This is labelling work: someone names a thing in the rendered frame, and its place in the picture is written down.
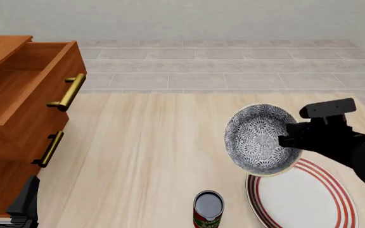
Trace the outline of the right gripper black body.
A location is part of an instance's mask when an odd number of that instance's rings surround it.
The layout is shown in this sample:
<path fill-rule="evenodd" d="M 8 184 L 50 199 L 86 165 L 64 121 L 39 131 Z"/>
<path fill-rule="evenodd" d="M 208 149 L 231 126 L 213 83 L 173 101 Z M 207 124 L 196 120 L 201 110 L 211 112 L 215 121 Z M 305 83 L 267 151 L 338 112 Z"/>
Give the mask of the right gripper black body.
<path fill-rule="evenodd" d="M 300 147 L 317 153 L 328 153 L 346 145 L 355 135 L 345 115 L 313 117 L 301 133 Z"/>

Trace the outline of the red tomato sauce tin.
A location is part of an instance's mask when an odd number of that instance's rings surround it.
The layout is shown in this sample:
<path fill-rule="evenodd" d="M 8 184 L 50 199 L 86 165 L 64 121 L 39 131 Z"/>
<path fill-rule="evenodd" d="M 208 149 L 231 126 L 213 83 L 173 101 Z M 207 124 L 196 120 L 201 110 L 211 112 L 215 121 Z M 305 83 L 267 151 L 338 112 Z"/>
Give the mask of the red tomato sauce tin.
<path fill-rule="evenodd" d="M 222 196 L 215 191 L 202 191 L 193 201 L 193 225 L 195 228 L 219 228 L 223 212 Z"/>

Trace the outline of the white plate with red rings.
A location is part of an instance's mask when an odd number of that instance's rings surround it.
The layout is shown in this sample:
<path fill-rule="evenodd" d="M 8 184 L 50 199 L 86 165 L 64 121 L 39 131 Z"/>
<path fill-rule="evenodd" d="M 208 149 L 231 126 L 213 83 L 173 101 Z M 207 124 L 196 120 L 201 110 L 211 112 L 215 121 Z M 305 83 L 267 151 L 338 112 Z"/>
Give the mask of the white plate with red rings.
<path fill-rule="evenodd" d="M 249 204 L 265 228 L 358 228 L 357 208 L 334 176 L 307 159 L 272 177 L 248 176 Z"/>

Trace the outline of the black white patterned bowl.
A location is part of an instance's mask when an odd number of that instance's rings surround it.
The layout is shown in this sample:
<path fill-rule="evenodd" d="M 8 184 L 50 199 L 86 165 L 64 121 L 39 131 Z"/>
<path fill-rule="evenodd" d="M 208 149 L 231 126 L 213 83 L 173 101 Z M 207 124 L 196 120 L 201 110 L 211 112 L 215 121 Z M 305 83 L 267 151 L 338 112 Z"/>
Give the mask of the black white patterned bowl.
<path fill-rule="evenodd" d="M 297 121 L 271 104 L 253 104 L 237 111 L 227 123 L 224 144 L 232 161 L 252 176 L 282 174 L 299 161 L 302 150 L 279 145 L 288 136 L 286 125 Z"/>

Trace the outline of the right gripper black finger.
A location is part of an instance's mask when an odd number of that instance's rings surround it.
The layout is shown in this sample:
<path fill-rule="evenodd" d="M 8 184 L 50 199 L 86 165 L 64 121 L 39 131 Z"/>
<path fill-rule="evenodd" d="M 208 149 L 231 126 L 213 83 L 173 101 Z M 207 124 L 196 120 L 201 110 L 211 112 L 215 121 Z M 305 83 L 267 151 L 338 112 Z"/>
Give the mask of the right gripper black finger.
<path fill-rule="evenodd" d="M 286 131 L 288 136 L 299 136 L 305 134 L 309 129 L 309 122 L 302 123 L 288 123 L 286 125 Z"/>
<path fill-rule="evenodd" d="M 288 136 L 278 136 L 279 145 L 283 148 L 303 149 L 303 137 L 290 134 Z"/>

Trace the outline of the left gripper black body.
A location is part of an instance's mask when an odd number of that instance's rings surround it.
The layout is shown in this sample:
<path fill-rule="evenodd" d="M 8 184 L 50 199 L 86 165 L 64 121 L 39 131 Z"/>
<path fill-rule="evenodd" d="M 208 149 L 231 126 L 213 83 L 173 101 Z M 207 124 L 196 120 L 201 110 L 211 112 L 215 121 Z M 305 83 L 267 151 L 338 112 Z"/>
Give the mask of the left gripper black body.
<path fill-rule="evenodd" d="M 0 228 L 38 228 L 39 216 L 13 216 L 13 217 L 0 217 Z"/>

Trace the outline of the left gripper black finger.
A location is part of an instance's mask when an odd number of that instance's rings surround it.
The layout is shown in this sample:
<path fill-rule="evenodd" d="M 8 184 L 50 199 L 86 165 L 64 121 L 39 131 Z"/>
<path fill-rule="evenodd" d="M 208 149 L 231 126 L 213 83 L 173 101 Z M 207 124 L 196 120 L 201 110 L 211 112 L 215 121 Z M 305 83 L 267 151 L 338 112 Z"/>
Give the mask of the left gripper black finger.
<path fill-rule="evenodd" d="M 20 194 L 8 207 L 6 213 L 15 217 L 37 218 L 37 195 L 40 180 L 37 176 L 31 175 L 23 186 Z"/>

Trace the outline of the open wooden drawer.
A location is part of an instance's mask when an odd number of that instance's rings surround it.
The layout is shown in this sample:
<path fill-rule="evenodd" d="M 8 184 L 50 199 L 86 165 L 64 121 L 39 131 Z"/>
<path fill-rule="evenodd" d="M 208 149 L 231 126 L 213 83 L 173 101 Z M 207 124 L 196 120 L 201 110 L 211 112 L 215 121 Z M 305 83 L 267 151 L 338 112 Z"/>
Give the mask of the open wooden drawer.
<path fill-rule="evenodd" d="M 86 73 L 75 41 L 30 42 L 0 65 L 0 125 L 35 127 L 37 122 L 66 114 L 48 108 L 68 91 L 67 77 Z"/>

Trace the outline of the closed wooden drawer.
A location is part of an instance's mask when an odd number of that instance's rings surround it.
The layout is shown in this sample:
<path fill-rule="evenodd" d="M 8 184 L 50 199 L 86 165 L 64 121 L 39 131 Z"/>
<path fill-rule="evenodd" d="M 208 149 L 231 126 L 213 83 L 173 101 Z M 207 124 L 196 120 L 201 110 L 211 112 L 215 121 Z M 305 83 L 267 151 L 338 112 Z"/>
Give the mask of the closed wooden drawer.
<path fill-rule="evenodd" d="M 64 129 L 68 115 L 57 115 L 37 122 L 35 127 L 0 125 L 0 160 L 32 162 L 40 159 L 57 132 Z"/>

